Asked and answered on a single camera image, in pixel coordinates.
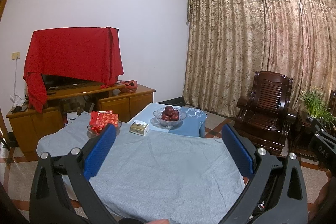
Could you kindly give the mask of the person's right hand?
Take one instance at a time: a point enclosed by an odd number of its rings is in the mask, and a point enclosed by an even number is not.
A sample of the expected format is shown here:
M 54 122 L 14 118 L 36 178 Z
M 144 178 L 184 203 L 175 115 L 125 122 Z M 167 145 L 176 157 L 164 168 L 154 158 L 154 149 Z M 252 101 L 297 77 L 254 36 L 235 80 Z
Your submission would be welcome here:
M 319 191 L 319 195 L 316 198 L 315 202 L 313 204 L 310 204 L 310 207 L 308 208 L 308 212 L 309 212 L 308 220 L 309 221 L 311 221 L 317 215 L 319 207 L 321 206 L 321 204 L 327 197 L 329 186 L 330 186 L 330 181 L 333 178 L 333 174 L 331 173 L 330 170 L 327 170 L 326 176 L 327 176 L 327 183 Z

